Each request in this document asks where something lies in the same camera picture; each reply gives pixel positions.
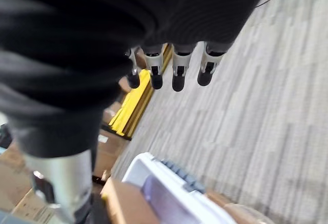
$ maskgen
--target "black fingertip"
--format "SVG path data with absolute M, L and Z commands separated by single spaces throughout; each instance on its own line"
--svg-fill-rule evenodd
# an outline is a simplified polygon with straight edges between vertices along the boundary
M 159 74 L 150 76 L 152 87 L 156 90 L 160 89 L 163 86 L 162 76 Z
M 133 75 L 132 73 L 127 75 L 129 86 L 133 89 L 136 89 L 140 85 L 140 79 L 138 73 Z
M 185 76 L 175 76 L 172 78 L 172 88 L 176 92 L 180 92 L 185 86 Z
M 198 78 L 197 78 L 198 84 L 200 84 L 202 87 L 207 86 L 211 82 L 212 75 L 213 74 L 210 74 L 210 73 L 207 73 L 207 72 L 203 73 L 200 70 L 198 72 Z

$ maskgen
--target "white device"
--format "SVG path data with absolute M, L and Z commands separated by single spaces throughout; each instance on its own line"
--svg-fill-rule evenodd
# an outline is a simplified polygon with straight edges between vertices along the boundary
M 122 181 L 140 188 L 161 224 L 236 224 L 191 175 L 150 153 L 136 156 Z

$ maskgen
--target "gray carpet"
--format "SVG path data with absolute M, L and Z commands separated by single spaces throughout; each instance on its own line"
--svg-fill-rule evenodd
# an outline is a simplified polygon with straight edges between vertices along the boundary
M 202 44 L 186 86 L 172 70 L 116 164 L 170 158 L 207 187 L 277 224 L 328 223 L 328 0 L 272 0 L 255 9 L 202 88 Z

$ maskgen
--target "robot finger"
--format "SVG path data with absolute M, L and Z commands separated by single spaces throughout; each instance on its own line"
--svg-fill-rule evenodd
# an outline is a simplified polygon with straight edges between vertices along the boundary
M 185 77 L 195 46 L 196 44 L 174 45 L 172 88 L 176 92 L 180 92 L 185 86 Z
M 200 69 L 197 81 L 201 86 L 207 86 L 212 79 L 216 67 L 220 64 L 226 51 L 217 43 L 204 43 L 203 55 L 201 58 Z
M 128 56 L 129 59 L 133 63 L 131 73 L 129 73 L 127 75 L 129 86 L 133 89 L 138 88 L 140 85 L 140 79 L 139 79 L 139 74 L 138 74 L 138 70 L 137 70 L 137 63 L 136 63 L 136 59 L 135 59 L 135 54 L 134 54 L 135 51 L 134 50 L 135 49 L 129 49 L 126 52 L 126 56 Z
M 160 89 L 163 85 L 161 74 L 163 65 L 162 44 L 143 46 L 142 49 L 146 57 L 147 69 L 150 72 L 151 84 L 154 89 Z

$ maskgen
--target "brown cardboard box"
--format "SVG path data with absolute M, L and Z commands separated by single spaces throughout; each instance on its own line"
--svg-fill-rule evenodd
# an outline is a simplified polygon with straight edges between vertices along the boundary
M 99 132 L 99 136 L 98 136 L 99 150 L 119 156 L 127 144 L 128 141 L 115 134 L 112 134 L 102 129 Z
M 0 155 L 0 209 L 11 212 L 31 189 L 24 159 L 15 144 Z
M 54 217 L 54 212 L 30 190 L 15 207 L 13 216 L 27 221 L 46 224 Z
M 113 224 L 159 224 L 140 189 L 109 178 L 101 191 Z
M 109 122 L 113 119 L 115 114 L 120 110 L 122 107 L 122 104 L 119 102 L 114 102 L 110 107 L 104 110 L 104 113 L 102 115 L 102 120 L 109 124 Z
M 118 83 L 125 93 L 131 92 L 131 87 L 129 86 L 128 79 L 126 77 L 120 79 Z
M 19 169 L 25 167 L 25 160 L 15 142 L 11 143 L 8 149 L 0 155 L 0 164 L 6 164 Z
M 98 150 L 93 175 L 106 180 L 111 175 L 111 170 L 116 160 L 117 156 Z
M 207 190 L 206 196 L 208 199 L 210 199 L 211 201 L 222 207 L 225 211 L 227 211 L 238 224 L 259 224 L 259 221 L 256 218 L 251 216 L 243 209 L 235 206 L 231 202 L 231 200 L 229 200 L 222 194 L 219 194 L 212 190 Z

